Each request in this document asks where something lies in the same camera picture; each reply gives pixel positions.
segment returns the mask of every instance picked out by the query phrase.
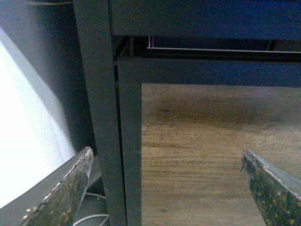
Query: dark blue panel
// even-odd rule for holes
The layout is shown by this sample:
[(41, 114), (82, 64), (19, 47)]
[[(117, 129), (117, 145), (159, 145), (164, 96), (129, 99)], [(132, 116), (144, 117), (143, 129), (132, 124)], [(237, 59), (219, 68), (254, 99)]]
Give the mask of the dark blue panel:
[(114, 35), (301, 39), (301, 2), (114, 0)]

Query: wooden surface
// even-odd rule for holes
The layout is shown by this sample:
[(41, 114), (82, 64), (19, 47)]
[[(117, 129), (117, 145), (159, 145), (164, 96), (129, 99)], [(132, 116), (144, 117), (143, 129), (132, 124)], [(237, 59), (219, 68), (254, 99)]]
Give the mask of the wooden surface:
[(301, 90), (142, 85), (143, 226), (264, 226), (243, 149), (301, 179)]

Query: dark gap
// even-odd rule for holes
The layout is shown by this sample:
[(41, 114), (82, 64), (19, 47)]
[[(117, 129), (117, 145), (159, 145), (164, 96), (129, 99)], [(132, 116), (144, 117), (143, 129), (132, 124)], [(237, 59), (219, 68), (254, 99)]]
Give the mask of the dark gap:
[[(113, 49), (111, 1), (108, 1), (108, 7), (109, 7), (109, 16), (110, 16), (111, 46)], [(123, 147), (122, 147), (122, 134), (121, 134), (118, 65), (117, 65), (117, 61), (115, 60), (114, 60), (114, 77), (115, 77), (115, 95), (116, 95), (116, 108), (117, 108), (117, 120), (118, 120), (119, 148), (120, 148), (120, 159), (121, 159), (121, 168), (122, 168), (123, 197), (124, 197), (124, 205), (125, 205), (125, 213), (126, 213), (126, 224), (127, 224), (127, 199), (126, 199), (126, 184), (125, 184), (125, 176), (124, 176), (124, 161), (123, 161)]]

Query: white wire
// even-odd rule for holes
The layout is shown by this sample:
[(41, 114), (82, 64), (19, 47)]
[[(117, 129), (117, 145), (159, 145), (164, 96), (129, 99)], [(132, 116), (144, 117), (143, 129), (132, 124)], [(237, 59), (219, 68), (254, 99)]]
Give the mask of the white wire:
[(90, 193), (90, 192), (87, 192), (86, 194), (92, 195), (92, 196), (96, 196), (97, 199), (99, 199), (99, 198), (106, 199), (105, 196), (102, 196), (102, 195), (100, 195), (100, 194), (95, 194), (95, 193)]
[(94, 214), (94, 215), (90, 215), (90, 216), (87, 216), (85, 218), (82, 218), (82, 219), (78, 220), (77, 222), (75, 222), (73, 224), (73, 226), (76, 226), (76, 225), (78, 225), (79, 223), (81, 223), (81, 222), (83, 222), (85, 220), (88, 220), (88, 219), (91, 219), (91, 218), (99, 218), (99, 217), (106, 217), (106, 219), (100, 224), (100, 226), (102, 226), (106, 222), (106, 220), (109, 218), (109, 215), (108, 214)]
[[(86, 192), (86, 194), (87, 194), (87, 195), (96, 196), (98, 200), (99, 200), (100, 198), (105, 199), (105, 197), (102, 196), (102, 195), (100, 195), (100, 194), (95, 194), (95, 193), (91, 193), (91, 192)], [(82, 219), (78, 220), (77, 222), (75, 222), (75, 223), (73, 224), (73, 226), (76, 226), (76, 225), (78, 225), (79, 223), (81, 223), (81, 222), (83, 222), (83, 221), (85, 221), (85, 220), (88, 220), (88, 219), (91, 219), (91, 218), (98, 218), (98, 217), (106, 217), (106, 218), (100, 223), (100, 225), (99, 225), (99, 226), (103, 226), (104, 223), (105, 223), (105, 222), (107, 221), (107, 219), (109, 218), (109, 215), (108, 215), (108, 214), (94, 214), (94, 215), (90, 215), (90, 216), (87, 216), (87, 217), (85, 217), (85, 218), (82, 218)]]

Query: dark gray metal frame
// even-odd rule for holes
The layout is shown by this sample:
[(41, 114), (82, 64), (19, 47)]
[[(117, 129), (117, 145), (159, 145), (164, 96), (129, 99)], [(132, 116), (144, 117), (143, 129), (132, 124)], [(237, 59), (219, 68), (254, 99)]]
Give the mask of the dark gray metal frame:
[(76, 0), (74, 8), (112, 226), (141, 225), (142, 83), (301, 86), (301, 64), (136, 57), (118, 59), (114, 80), (111, 47), (113, 35), (301, 39), (301, 2)]
[(301, 87), (301, 64), (121, 58), (118, 61), (127, 220), (141, 225), (141, 84)]
[(108, 1), (73, 1), (110, 223), (126, 226), (123, 163)]

